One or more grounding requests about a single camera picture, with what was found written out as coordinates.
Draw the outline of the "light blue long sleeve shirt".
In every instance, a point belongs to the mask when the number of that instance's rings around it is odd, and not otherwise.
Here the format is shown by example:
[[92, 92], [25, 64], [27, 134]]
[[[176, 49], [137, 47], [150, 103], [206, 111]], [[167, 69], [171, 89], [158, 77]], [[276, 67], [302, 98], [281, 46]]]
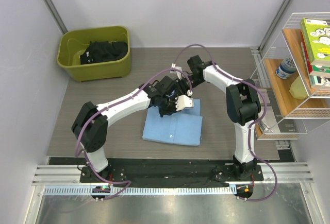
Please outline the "light blue long sleeve shirt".
[[194, 100], [194, 107], [172, 115], [160, 116], [158, 107], [147, 111], [142, 133], [145, 141], [181, 146], [199, 146], [202, 135], [201, 101]]

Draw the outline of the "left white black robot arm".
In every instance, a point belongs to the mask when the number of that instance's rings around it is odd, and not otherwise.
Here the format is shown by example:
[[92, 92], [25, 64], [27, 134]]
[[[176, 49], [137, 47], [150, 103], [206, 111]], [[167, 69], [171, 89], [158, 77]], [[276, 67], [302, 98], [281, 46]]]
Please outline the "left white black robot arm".
[[85, 103], [71, 130], [77, 138], [77, 147], [82, 147], [86, 161], [93, 168], [92, 177], [98, 182], [109, 179], [110, 166], [104, 144], [112, 124], [150, 107], [158, 107], [160, 116], [176, 113], [176, 101], [182, 93], [179, 80], [165, 76], [160, 81], [142, 84], [130, 94], [114, 101], [99, 105], [90, 101]]

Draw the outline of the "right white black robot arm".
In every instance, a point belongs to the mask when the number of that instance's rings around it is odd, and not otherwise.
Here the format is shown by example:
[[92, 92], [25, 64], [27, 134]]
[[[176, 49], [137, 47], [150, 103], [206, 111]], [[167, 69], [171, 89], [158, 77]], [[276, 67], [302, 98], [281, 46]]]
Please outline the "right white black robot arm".
[[191, 71], [188, 77], [193, 88], [208, 82], [225, 93], [227, 115], [235, 127], [233, 174], [238, 180], [249, 178], [257, 167], [253, 133], [261, 112], [254, 82], [251, 79], [237, 78], [212, 61], [203, 62], [198, 55], [191, 57], [187, 64]]

